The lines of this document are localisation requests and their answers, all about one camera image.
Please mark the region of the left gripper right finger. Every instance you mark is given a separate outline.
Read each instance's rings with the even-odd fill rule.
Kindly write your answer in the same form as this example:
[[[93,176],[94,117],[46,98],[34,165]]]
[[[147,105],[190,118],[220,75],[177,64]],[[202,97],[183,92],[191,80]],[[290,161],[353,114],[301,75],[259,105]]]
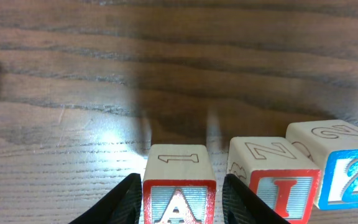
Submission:
[[[225,224],[290,224],[234,174],[224,178],[222,205]]]

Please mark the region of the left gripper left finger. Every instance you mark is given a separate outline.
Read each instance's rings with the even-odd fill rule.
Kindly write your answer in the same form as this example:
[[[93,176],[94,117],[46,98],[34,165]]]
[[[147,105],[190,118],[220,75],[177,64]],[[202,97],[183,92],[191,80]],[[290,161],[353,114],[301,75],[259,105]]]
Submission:
[[[141,203],[140,174],[131,173],[70,224],[138,224]]]

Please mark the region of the red letter I block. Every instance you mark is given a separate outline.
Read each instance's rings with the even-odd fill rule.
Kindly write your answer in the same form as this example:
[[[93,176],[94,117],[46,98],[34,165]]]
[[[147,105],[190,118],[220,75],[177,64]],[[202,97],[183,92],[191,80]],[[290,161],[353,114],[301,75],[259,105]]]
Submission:
[[[321,170],[285,138],[233,137],[227,173],[289,223],[309,221]]]

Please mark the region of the red letter A block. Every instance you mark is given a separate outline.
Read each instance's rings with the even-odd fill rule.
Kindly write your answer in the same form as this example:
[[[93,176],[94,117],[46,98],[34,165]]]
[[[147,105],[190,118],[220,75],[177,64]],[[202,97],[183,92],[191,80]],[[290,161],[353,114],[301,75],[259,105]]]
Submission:
[[[143,179],[144,223],[212,224],[216,177],[200,144],[154,144]]]

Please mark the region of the blue number 2 block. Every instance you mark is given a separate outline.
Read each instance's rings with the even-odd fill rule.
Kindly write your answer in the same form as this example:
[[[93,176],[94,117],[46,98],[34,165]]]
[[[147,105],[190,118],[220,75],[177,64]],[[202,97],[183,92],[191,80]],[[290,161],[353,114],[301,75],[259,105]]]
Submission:
[[[291,123],[285,138],[321,169],[314,204],[358,208],[358,127],[343,120]]]

